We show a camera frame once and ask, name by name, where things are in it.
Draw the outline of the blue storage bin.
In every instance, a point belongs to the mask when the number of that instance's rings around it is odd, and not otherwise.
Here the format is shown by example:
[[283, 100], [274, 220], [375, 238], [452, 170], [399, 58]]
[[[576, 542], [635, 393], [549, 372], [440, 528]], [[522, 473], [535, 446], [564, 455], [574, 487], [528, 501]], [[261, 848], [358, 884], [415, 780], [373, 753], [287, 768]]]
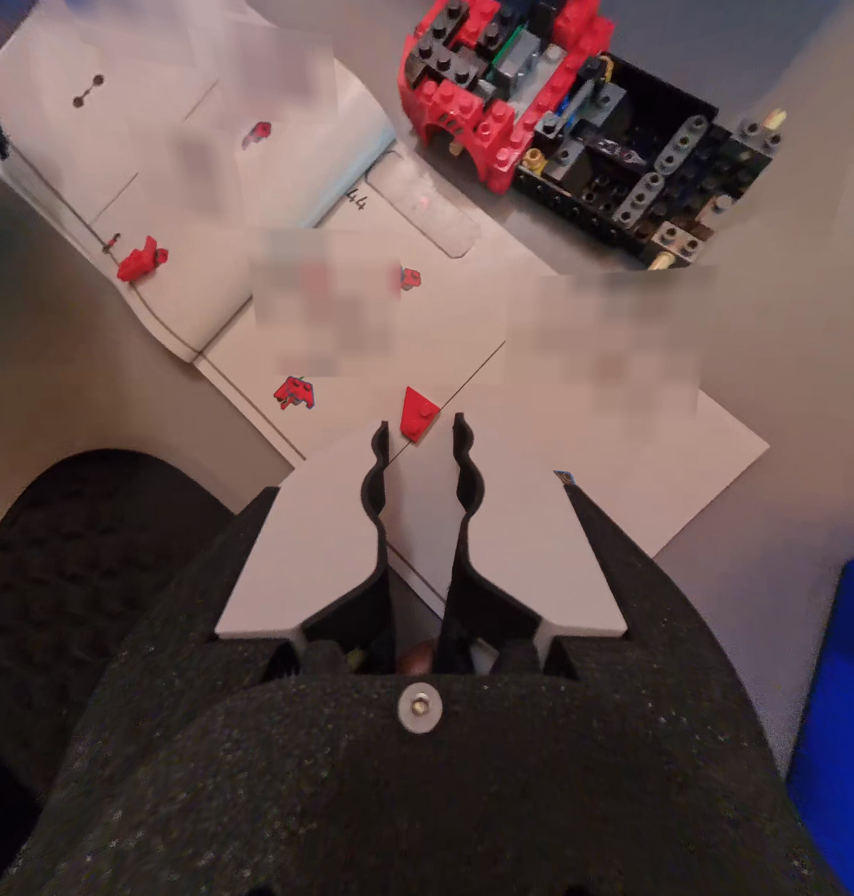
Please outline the blue storage bin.
[[837, 584], [787, 789], [819, 851], [854, 894], [854, 559]]

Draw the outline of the partly built lego car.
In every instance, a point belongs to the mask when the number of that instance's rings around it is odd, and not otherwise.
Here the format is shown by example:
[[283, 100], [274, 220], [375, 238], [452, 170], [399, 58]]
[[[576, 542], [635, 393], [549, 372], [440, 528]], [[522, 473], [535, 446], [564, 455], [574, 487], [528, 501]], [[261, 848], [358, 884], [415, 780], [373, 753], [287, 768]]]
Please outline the partly built lego car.
[[648, 269], [685, 267], [772, 162], [787, 114], [728, 130], [612, 54], [613, 30], [596, 1], [433, 2], [402, 46], [402, 110], [494, 194], [515, 188]]

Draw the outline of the red lego sub-assembly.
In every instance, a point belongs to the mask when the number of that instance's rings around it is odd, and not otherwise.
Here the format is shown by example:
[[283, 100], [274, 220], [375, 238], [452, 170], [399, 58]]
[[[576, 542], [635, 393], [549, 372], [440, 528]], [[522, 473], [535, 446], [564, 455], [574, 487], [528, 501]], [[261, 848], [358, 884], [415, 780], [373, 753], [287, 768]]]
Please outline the red lego sub-assembly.
[[133, 249], [119, 263], [117, 278], [123, 283], [136, 283], [153, 274], [168, 260], [167, 248], [160, 246], [157, 239], [148, 235], [142, 247]]

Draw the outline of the red lego wedge plate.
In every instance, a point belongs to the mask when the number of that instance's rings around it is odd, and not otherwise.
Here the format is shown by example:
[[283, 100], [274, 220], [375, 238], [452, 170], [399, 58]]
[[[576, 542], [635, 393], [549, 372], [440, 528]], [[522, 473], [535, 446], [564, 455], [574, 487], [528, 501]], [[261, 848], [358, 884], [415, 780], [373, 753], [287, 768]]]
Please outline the red lego wedge plate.
[[409, 442], [420, 442], [440, 411], [440, 407], [435, 402], [407, 386], [399, 424], [401, 434]]

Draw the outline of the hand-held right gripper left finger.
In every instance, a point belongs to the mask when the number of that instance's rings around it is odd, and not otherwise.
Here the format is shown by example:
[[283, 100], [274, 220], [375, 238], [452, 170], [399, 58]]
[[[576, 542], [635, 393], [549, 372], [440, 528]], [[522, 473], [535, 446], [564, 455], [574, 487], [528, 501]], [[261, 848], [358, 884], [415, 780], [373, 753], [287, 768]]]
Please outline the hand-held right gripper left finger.
[[369, 420], [286, 477], [215, 625], [221, 640], [307, 641], [305, 625], [376, 572], [379, 511], [363, 489], [385, 466], [387, 434]]

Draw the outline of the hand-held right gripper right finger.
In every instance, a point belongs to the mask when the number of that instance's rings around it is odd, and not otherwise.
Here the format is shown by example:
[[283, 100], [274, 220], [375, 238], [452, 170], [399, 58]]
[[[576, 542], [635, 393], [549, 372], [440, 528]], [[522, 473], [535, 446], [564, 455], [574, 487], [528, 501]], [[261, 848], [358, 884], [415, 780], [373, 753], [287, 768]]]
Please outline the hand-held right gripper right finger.
[[612, 588], [561, 479], [485, 414], [453, 425], [464, 515], [445, 621], [483, 641], [620, 639]]

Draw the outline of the lego instruction booklet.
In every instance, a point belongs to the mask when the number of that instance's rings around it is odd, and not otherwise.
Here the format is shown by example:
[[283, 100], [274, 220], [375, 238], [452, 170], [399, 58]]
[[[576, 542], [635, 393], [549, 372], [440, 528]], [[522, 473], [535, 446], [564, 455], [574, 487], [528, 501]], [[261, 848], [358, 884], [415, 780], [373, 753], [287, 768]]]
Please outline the lego instruction booklet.
[[[433, 611], [451, 582], [457, 523], [451, 459], [456, 412], [486, 409], [505, 433], [577, 484], [647, 554], [662, 550], [769, 445], [704, 392], [687, 413], [627, 434], [561, 387], [504, 392], [504, 312], [514, 288], [552, 285], [552, 268], [395, 140], [383, 108], [338, 60], [336, 115], [316, 135], [272, 135], [243, 146], [263, 118], [231, 119], [213, 69], [118, 54], [88, 43], [65, 2], [37, 2], [0, 48], [0, 121], [10, 141], [0, 172], [114, 283], [166, 349], [193, 365], [297, 468], [366, 420], [391, 425], [390, 563]], [[257, 319], [250, 250], [240, 218], [176, 206], [151, 165], [166, 153], [181, 187], [184, 160], [209, 160], [228, 210], [253, 214], [265, 235], [309, 225], [377, 248], [418, 272], [396, 296], [395, 354], [379, 379], [299, 376], [314, 404], [279, 408], [289, 368]], [[133, 284], [119, 263], [146, 236], [169, 260]], [[407, 386], [441, 409], [418, 443], [400, 432]]]

